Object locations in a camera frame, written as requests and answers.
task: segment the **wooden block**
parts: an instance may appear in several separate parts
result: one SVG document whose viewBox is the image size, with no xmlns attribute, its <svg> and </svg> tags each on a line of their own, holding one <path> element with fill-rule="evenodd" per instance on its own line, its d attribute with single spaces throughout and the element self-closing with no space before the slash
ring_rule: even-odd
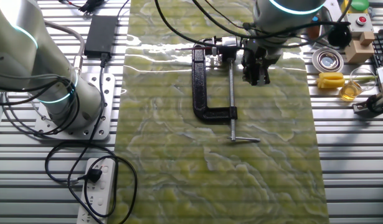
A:
<svg viewBox="0 0 383 224">
<path fill-rule="evenodd" d="M 364 63 L 374 54 L 374 48 L 372 44 L 364 46 L 360 44 L 360 40 L 352 40 L 345 48 L 345 54 L 349 63 Z"/>
<path fill-rule="evenodd" d="M 360 35 L 360 44 L 363 46 L 370 45 L 375 40 L 374 32 L 363 32 Z"/>
</svg>

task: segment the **metal table surface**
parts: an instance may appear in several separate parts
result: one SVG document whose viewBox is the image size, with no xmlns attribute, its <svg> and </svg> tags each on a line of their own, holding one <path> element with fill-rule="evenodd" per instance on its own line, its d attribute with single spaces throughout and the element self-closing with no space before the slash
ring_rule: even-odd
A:
<svg viewBox="0 0 383 224">
<path fill-rule="evenodd" d="M 73 0 L 81 4 L 84 0 Z M 100 15 L 116 15 L 125 0 L 108 1 Z M 373 18 L 375 31 L 383 29 L 383 0 L 370 0 L 377 17 Z M 38 0 L 45 18 L 68 26 L 84 37 L 90 19 L 81 12 L 56 0 Z M 110 138 L 103 144 L 114 150 L 116 124 L 121 94 L 123 61 L 129 19 L 129 5 L 115 44 L 115 54 L 105 69 L 116 78 Z M 71 35 L 49 29 L 61 51 L 70 61 L 75 56 L 79 42 Z M 311 63 L 311 52 L 301 55 L 306 62 L 308 83 L 313 106 L 319 154 L 323 168 L 329 217 L 332 224 L 383 223 L 383 115 L 362 120 L 353 114 L 350 103 L 341 101 L 336 91 L 319 91 L 314 82 L 317 71 Z M 98 60 L 85 60 L 84 73 L 98 73 Z M 367 61 L 364 68 L 372 68 Z M 356 68 L 345 64 L 343 73 Z M 359 96 L 364 101 L 377 90 Z M 12 101 L 23 100 L 25 94 L 10 94 Z M 15 106 L 15 112 L 26 124 L 33 126 L 37 113 L 31 104 Z M 65 186 L 56 184 L 44 172 L 44 159 L 56 142 L 44 142 L 21 134 L 3 115 L 0 123 L 0 223 L 76 223 L 78 203 Z M 67 151 L 50 163 L 57 177 L 65 177 L 78 156 Z M 76 169 L 84 172 L 87 158 L 97 156 L 91 150 Z"/>
</svg>

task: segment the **power adapter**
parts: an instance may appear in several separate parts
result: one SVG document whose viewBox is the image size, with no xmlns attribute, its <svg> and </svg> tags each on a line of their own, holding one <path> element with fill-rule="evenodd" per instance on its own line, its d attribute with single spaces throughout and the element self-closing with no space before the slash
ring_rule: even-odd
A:
<svg viewBox="0 0 383 224">
<path fill-rule="evenodd" d="M 102 54 L 108 54 L 111 58 L 117 28 L 116 16 L 94 15 L 87 35 L 85 55 L 88 58 L 101 58 Z"/>
</svg>

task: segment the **robotic arm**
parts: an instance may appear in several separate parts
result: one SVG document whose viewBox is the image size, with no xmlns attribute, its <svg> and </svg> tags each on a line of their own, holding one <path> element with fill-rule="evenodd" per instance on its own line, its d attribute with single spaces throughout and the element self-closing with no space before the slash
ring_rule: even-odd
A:
<svg viewBox="0 0 383 224">
<path fill-rule="evenodd" d="M 324 2 L 325 0 L 256 0 L 253 8 L 254 22 L 244 24 L 244 27 L 249 28 L 248 31 L 252 35 L 260 35 L 308 24 L 324 6 Z M 270 82 L 268 67 L 277 63 L 283 53 L 279 45 L 284 44 L 291 37 L 290 34 L 243 41 L 244 47 L 252 49 L 245 51 L 242 59 L 245 79 L 248 82 L 252 85 Z"/>
<path fill-rule="evenodd" d="M 81 78 L 79 70 L 71 66 L 51 39 L 37 3 L 0 0 L 0 86 L 36 88 L 54 80 L 53 77 L 33 78 L 45 74 L 66 78 L 76 86 L 80 108 L 69 129 L 82 128 L 95 120 L 101 107 L 100 92 Z M 66 86 L 58 83 L 38 97 L 57 125 L 62 124 L 64 118 L 70 117 L 70 121 L 75 116 L 70 114 L 69 94 Z"/>
</svg>

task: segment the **electrical outlet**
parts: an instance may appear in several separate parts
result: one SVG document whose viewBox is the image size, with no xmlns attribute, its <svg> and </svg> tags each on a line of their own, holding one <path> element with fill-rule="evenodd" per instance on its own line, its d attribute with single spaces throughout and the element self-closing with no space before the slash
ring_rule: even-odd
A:
<svg viewBox="0 0 383 224">
<path fill-rule="evenodd" d="M 89 159 L 86 165 L 86 172 L 89 170 L 89 167 L 96 161 L 96 158 Z M 114 168 L 115 163 L 112 159 L 104 159 L 95 164 L 95 169 L 101 169 L 103 171 L 100 180 L 96 183 L 88 182 L 87 184 L 87 196 L 89 198 L 89 202 L 96 210 L 96 212 L 100 214 L 107 214 L 108 209 L 110 208 L 110 198 L 111 198 L 111 189 L 114 178 Z M 82 191 L 82 201 L 86 204 L 85 201 L 85 192 Z M 103 223 L 106 223 L 107 218 L 98 217 Z M 91 215 L 87 213 L 87 211 L 80 206 L 78 212 L 78 220 L 77 224 L 96 224 L 97 222 L 92 218 Z"/>
</svg>

